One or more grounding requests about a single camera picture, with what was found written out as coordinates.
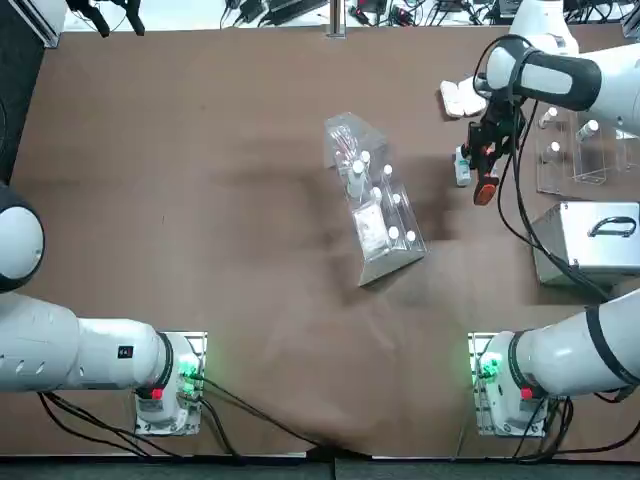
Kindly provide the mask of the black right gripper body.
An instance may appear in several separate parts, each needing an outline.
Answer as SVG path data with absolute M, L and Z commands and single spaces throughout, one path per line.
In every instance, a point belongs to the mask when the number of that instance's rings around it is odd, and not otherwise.
M 525 126 L 518 103 L 491 99 L 481 117 L 482 130 L 488 139 L 518 138 Z

